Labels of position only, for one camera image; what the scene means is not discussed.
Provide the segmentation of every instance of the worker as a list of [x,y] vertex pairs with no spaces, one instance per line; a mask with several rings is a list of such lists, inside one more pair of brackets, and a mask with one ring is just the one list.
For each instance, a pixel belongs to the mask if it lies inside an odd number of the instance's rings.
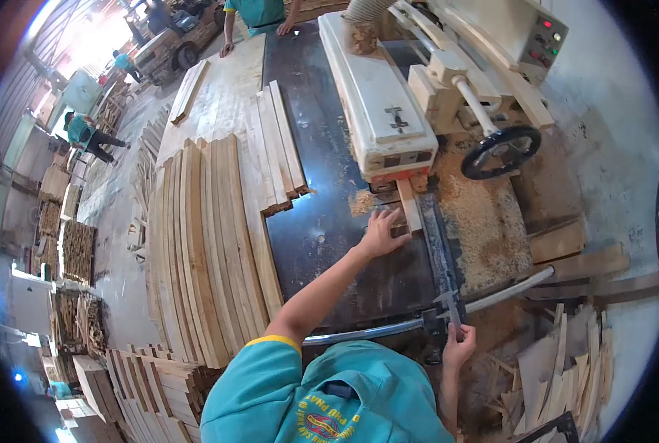
[[204,405],[203,442],[454,441],[458,375],[475,350],[474,327],[461,325],[465,338],[458,342],[449,326],[438,409],[425,370],[372,341],[335,344],[303,375],[300,346],[307,335],[369,261],[411,238],[391,237],[400,214],[400,208],[374,211],[360,243],[291,297],[263,337],[231,360]]
[[248,35],[251,37],[273,31],[276,31],[278,35],[285,35],[295,25],[302,3],[303,0],[292,0],[290,15],[286,17],[283,0],[226,0],[224,4],[226,13],[224,48],[219,52],[219,57],[226,57],[234,49],[233,34],[236,12],[241,14],[241,19],[248,26]]
[[115,51],[113,51],[113,58],[115,58],[115,61],[113,62],[113,66],[120,68],[123,71],[130,74],[130,76],[132,77],[133,80],[135,80],[136,83],[140,83],[142,81],[142,74],[140,74],[138,68],[136,68],[135,65],[131,63],[130,55],[121,54],[116,49]]
[[101,145],[108,143],[109,145],[124,146],[126,149],[130,149],[130,143],[112,137],[112,135],[108,135],[102,130],[95,129],[94,124],[94,119],[84,114],[66,113],[64,116],[64,130],[69,136],[69,144],[77,149],[90,152],[103,163],[111,163],[116,166],[118,160],[114,159],[113,155],[108,154]]

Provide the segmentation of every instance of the stack of wood strips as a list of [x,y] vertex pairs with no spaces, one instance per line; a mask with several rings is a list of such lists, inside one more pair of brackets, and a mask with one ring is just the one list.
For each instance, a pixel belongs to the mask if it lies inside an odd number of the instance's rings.
[[79,197],[81,196],[81,187],[75,184],[68,184],[64,192],[64,203],[62,204],[59,218],[62,220],[76,220]]
[[42,186],[39,189],[39,199],[61,203],[64,201],[64,194],[70,179],[71,175],[62,171],[59,166],[48,167],[44,172]]
[[59,272],[61,278],[91,285],[91,263],[96,229],[68,221],[59,234]]
[[59,203],[48,201],[44,203],[42,212],[39,215],[39,234],[51,235],[56,237],[59,234],[59,213],[61,212],[61,205]]
[[122,420],[123,414],[106,370],[87,355],[75,355],[73,360],[81,390],[91,409],[106,423]]
[[251,97],[246,108],[251,161],[262,180],[259,209],[265,216],[292,208],[291,199],[309,192],[290,131],[278,82]]
[[200,442],[199,422],[217,371],[166,358],[108,350],[108,372],[125,422],[138,443]]
[[104,422],[83,398],[56,402],[64,424],[78,443],[123,443],[113,422]]
[[59,275],[59,253],[56,237],[42,235],[39,237],[39,247],[32,248],[31,269],[34,275],[42,270],[42,263],[46,263],[51,268],[52,276],[56,278]]
[[103,328],[102,298],[89,293],[80,293],[77,302],[77,339],[83,343],[89,354],[103,357],[106,353],[106,338]]
[[236,137],[187,140],[157,178],[148,260],[160,323],[184,361],[225,367],[269,322],[244,214]]
[[[493,408],[502,412],[505,435],[517,436],[570,411],[583,441],[597,433],[600,407],[610,399],[612,329],[605,311],[599,323],[590,305],[568,318],[559,303],[552,314],[553,332],[518,355],[519,369],[511,371],[521,377],[520,384],[515,381]],[[554,435],[555,430],[540,438],[541,443]]]
[[169,113],[169,121],[173,125],[178,125],[189,115],[194,97],[201,86],[202,79],[206,75],[207,68],[209,68],[209,60],[204,59],[192,66],[191,69],[188,69],[184,75],[184,80],[182,80],[182,84],[179,86],[175,102],[172,104],[172,109]]

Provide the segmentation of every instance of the black pants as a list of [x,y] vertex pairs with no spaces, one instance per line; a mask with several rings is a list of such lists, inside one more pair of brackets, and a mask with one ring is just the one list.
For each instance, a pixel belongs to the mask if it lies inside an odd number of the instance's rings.
[[109,145],[113,146],[125,146],[125,142],[122,140],[118,140],[115,137],[111,137],[110,135],[100,131],[100,130],[95,130],[94,133],[91,135],[91,139],[89,140],[89,146],[86,148],[86,152],[90,152],[91,154],[95,155],[101,161],[104,163],[110,163],[112,162],[113,156],[108,154],[106,151],[101,148],[102,144],[108,143]]
[[141,82],[141,77],[142,75],[140,74],[140,71],[138,71],[135,66],[131,66],[129,68],[125,69],[125,72],[130,74],[133,80],[135,80],[137,83]]

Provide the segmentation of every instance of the sawdust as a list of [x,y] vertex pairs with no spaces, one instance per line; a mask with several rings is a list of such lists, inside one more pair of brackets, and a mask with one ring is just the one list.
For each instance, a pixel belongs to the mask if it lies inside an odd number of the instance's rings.
[[460,172],[464,155],[436,159],[439,205],[448,238],[459,240],[462,296],[500,284],[528,270],[531,253],[519,204],[507,177],[474,181]]
[[368,189],[360,189],[354,196],[349,196],[349,210],[352,217],[360,217],[378,208],[380,201]]

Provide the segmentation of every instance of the pipe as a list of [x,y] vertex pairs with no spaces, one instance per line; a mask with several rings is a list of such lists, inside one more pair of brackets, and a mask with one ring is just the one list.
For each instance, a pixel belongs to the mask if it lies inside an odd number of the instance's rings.
[[[502,291],[492,294],[479,300],[472,301],[465,305],[465,310],[467,313],[473,313],[480,309],[488,308],[497,303],[501,303],[508,298],[516,296],[522,291],[529,289],[533,286],[536,286],[540,282],[546,280],[548,277],[552,276],[555,272],[552,266],[543,269],[534,275],[530,276],[524,281],[510,286]],[[449,313],[442,313],[437,316],[437,318],[448,317]],[[372,327],[370,329],[364,329],[359,331],[350,331],[350,332],[340,332],[339,334],[326,334],[326,335],[310,335],[303,341],[303,346],[317,346],[321,344],[334,344],[341,341],[350,341],[350,340],[369,340],[377,337],[385,337],[386,335],[395,335],[400,334],[401,332],[407,332],[414,329],[423,327],[423,319],[416,318],[415,320],[408,320],[402,323],[389,324],[387,326]]]

